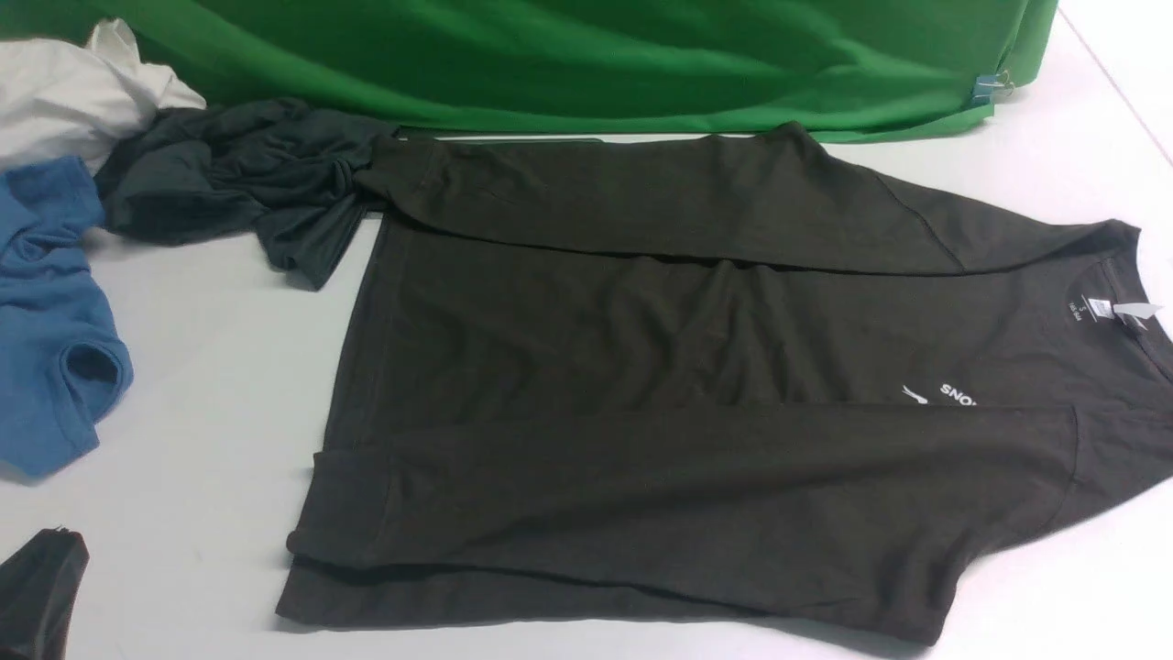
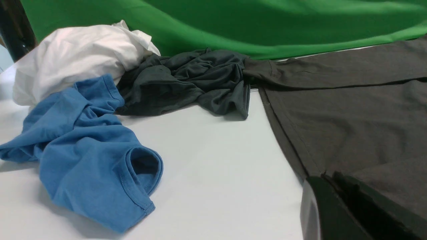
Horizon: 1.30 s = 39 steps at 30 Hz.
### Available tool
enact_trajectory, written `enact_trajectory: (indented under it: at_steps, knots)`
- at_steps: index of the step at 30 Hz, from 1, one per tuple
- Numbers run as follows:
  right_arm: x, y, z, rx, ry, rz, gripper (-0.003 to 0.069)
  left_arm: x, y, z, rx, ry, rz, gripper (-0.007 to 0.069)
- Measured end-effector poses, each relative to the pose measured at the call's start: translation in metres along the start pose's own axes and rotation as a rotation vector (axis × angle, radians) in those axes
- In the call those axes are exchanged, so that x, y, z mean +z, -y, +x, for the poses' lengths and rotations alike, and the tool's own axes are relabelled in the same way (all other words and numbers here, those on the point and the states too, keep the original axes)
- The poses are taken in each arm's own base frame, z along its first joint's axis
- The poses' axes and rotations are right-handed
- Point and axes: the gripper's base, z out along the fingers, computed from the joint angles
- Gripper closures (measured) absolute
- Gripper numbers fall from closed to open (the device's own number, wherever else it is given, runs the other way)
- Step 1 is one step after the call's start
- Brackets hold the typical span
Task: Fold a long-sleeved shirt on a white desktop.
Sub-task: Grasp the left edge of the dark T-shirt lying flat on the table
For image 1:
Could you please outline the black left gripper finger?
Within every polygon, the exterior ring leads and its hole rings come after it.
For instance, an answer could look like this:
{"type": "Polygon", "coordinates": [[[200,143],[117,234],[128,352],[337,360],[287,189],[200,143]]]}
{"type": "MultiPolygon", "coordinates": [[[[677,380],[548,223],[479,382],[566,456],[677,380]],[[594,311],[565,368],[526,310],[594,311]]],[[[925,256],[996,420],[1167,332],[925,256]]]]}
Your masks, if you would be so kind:
{"type": "Polygon", "coordinates": [[[42,529],[1,565],[1,656],[62,659],[89,562],[83,536],[42,529]]]}

